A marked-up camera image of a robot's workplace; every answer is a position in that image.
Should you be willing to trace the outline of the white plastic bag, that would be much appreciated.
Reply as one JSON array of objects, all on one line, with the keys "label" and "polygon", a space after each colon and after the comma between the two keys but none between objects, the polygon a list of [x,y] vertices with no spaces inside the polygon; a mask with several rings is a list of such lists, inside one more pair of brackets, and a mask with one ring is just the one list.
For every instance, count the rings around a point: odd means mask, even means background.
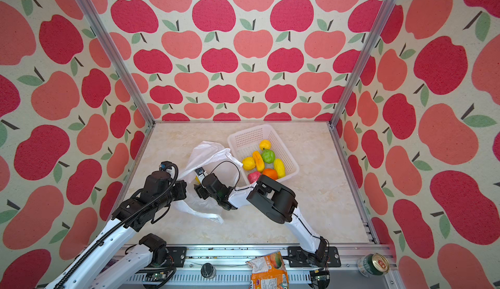
[{"label": "white plastic bag", "polygon": [[179,179],[187,183],[187,198],[172,203],[172,207],[191,216],[223,224],[221,211],[216,210],[217,204],[213,200],[200,199],[194,191],[195,169],[202,167],[208,174],[215,173],[219,180],[226,186],[233,187],[241,177],[242,163],[220,143],[203,141],[191,152],[190,158],[184,169],[181,170]]}]

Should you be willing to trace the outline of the red toy apple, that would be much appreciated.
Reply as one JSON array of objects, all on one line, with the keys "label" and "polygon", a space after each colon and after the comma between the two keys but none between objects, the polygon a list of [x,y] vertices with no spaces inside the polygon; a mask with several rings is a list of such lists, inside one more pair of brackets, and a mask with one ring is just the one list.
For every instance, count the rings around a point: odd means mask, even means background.
[{"label": "red toy apple", "polygon": [[255,183],[261,176],[261,173],[259,171],[252,172],[248,174],[247,179],[249,181],[249,184]]}]

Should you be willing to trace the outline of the yellow toy pear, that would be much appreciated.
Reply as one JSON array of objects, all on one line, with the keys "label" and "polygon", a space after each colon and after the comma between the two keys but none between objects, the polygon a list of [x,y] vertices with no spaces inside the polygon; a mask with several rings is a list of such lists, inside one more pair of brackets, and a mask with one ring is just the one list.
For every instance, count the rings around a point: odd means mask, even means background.
[{"label": "yellow toy pear", "polygon": [[243,169],[246,171],[250,171],[256,168],[256,162],[253,157],[246,157],[243,161]]}]

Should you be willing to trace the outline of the orange toy fruit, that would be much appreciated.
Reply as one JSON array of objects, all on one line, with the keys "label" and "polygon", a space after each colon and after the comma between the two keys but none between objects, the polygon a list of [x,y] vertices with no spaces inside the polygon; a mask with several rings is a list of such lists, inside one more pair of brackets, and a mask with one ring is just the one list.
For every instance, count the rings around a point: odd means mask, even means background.
[{"label": "orange toy fruit", "polygon": [[276,170],[274,169],[264,169],[264,171],[262,172],[263,175],[267,176],[268,178],[271,178],[273,180],[278,180],[279,179],[279,175],[277,173]]}]

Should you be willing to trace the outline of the green toy fruit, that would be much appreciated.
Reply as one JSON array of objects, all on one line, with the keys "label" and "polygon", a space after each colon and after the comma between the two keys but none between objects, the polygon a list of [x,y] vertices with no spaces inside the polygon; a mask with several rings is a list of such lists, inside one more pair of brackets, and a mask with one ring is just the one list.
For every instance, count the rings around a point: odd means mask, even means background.
[{"label": "green toy fruit", "polygon": [[274,151],[269,149],[264,149],[261,153],[261,157],[266,164],[272,164],[276,159]]}]

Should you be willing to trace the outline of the yellow toy lemon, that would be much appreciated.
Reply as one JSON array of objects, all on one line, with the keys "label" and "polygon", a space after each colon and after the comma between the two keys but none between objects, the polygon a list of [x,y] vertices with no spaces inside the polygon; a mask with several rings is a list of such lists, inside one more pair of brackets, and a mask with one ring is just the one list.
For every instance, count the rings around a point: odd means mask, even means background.
[{"label": "yellow toy lemon", "polygon": [[273,162],[274,170],[277,173],[278,178],[284,178],[286,176],[285,164],[281,159],[275,159]]}]

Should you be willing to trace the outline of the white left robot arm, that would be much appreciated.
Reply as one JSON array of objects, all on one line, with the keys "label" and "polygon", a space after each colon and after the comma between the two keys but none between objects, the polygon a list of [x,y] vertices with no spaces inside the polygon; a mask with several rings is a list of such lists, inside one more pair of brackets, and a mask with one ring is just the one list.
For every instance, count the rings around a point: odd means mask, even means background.
[{"label": "white left robot arm", "polygon": [[113,212],[112,219],[96,239],[47,287],[119,288],[141,270],[174,273],[176,267],[165,241],[153,233],[142,238],[116,263],[110,264],[110,261],[147,223],[160,220],[157,212],[168,210],[172,202],[185,199],[186,186],[185,181],[178,179],[178,167],[163,162],[147,177],[144,187]]}]

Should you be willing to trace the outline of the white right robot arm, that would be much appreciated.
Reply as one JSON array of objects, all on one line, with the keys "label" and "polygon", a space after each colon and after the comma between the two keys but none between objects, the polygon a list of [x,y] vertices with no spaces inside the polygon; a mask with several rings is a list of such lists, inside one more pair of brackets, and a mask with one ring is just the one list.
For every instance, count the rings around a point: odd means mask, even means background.
[{"label": "white right robot arm", "polygon": [[250,186],[239,189],[224,185],[214,173],[201,174],[198,179],[201,182],[194,185],[194,189],[199,198],[214,199],[226,211],[252,205],[268,219],[285,225],[294,234],[308,265],[327,266],[328,242],[303,218],[293,190],[265,175],[259,176]]}]

